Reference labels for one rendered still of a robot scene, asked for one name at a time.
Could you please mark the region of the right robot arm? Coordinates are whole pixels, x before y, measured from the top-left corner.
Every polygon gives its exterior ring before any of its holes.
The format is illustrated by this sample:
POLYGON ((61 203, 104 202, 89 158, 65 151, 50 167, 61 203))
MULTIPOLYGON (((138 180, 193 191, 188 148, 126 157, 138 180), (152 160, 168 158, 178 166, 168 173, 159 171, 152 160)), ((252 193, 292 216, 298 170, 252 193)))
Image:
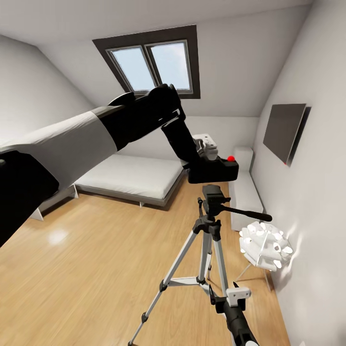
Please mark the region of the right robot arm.
POLYGON ((243 314, 246 310, 245 299, 249 299, 252 292, 246 286, 239 287, 235 282, 234 286, 226 290, 227 297, 218 297, 211 289, 211 304, 215 305, 217 313, 224 314, 236 346, 259 346, 243 314))

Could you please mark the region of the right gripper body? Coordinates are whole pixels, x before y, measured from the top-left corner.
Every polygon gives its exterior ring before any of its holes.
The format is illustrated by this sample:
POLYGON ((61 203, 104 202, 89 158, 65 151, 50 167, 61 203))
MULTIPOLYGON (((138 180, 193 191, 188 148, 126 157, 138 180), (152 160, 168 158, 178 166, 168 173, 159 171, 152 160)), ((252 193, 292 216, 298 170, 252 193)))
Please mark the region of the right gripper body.
POLYGON ((245 299, 238 299, 238 306, 230 307, 227 297, 218 297, 215 298, 215 309, 217 313, 224 314, 226 320, 228 321, 229 326, 231 322, 235 319, 245 319, 243 311, 245 308, 245 299))

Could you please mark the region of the digital camera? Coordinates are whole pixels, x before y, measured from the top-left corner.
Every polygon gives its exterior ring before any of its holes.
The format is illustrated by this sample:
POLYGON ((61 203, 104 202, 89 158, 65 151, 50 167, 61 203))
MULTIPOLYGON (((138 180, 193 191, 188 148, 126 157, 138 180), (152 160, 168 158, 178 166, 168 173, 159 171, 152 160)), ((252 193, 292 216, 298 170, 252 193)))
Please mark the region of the digital camera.
POLYGON ((198 150, 198 154, 201 159, 201 163, 198 164, 201 176, 197 177, 190 168, 186 169, 185 173, 189 183, 200 184, 237 180, 239 164, 234 156, 231 155, 226 160, 217 156, 212 161, 207 158, 202 148, 198 150))

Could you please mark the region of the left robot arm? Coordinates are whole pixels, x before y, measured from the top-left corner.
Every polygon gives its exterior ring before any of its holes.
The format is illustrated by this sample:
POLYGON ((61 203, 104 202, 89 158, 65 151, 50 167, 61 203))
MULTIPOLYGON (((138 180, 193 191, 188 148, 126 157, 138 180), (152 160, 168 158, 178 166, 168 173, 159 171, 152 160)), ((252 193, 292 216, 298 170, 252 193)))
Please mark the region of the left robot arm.
POLYGON ((175 87, 161 84, 140 98, 125 93, 108 106, 0 145, 0 247, 42 202, 56 198, 128 143, 159 127, 182 167, 200 177, 198 150, 213 161, 217 144, 209 134, 191 136, 185 119, 175 87))

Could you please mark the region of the camera tripod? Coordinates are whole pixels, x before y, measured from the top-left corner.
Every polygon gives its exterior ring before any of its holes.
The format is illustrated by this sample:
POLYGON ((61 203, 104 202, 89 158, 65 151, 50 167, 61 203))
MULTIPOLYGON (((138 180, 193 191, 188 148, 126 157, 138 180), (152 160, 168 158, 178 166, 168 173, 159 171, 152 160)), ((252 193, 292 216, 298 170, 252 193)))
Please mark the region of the camera tripod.
MULTIPOLYGON (((144 312, 141 316, 142 322, 139 325, 135 335, 132 340, 128 343, 128 346, 131 346, 137 334, 139 333, 143 324, 147 321, 149 314, 151 313, 153 307, 156 305, 163 291, 167 289, 169 286, 185 286, 185 285, 199 285, 206 292, 208 297, 210 297, 210 285, 207 283, 206 275, 208 273, 208 280, 210 281, 210 271, 211 264, 210 260, 212 257, 212 241, 214 241, 215 253, 219 268, 222 293, 224 297, 227 297, 226 290, 228 287, 225 263, 222 252, 221 245, 221 220, 215 221, 215 216, 219 215, 221 211, 230 211, 239 214, 246 215, 250 218, 255 218, 267 222, 272 221, 272 216, 264 213, 254 212, 254 211, 244 211, 239 209, 234 209, 230 207, 225 207, 222 205, 223 203, 230 202, 231 198, 226 198, 223 195, 223 192, 220 190, 219 185, 203 185, 202 193, 206 200, 202 200, 201 197, 198 198, 199 203, 199 219, 196 220, 195 225, 192 228, 192 232, 190 233, 188 239, 186 240, 183 248, 181 249, 179 255, 177 256, 175 262, 170 268, 166 278, 162 280, 159 291, 155 296, 152 304, 150 305, 147 312, 144 312), (203 215, 202 212, 202 204, 206 215, 203 215), (203 230, 203 241, 202 241, 202 249, 201 249, 201 258, 200 258, 200 267, 199 267, 199 275, 195 277, 182 277, 182 278, 172 278, 174 273, 176 272, 178 266, 183 260, 185 254, 193 243, 195 237, 199 234, 199 232, 203 230)), ((231 328, 227 321, 227 328, 230 330, 231 339, 233 346, 236 346, 234 337, 231 331, 231 328)))

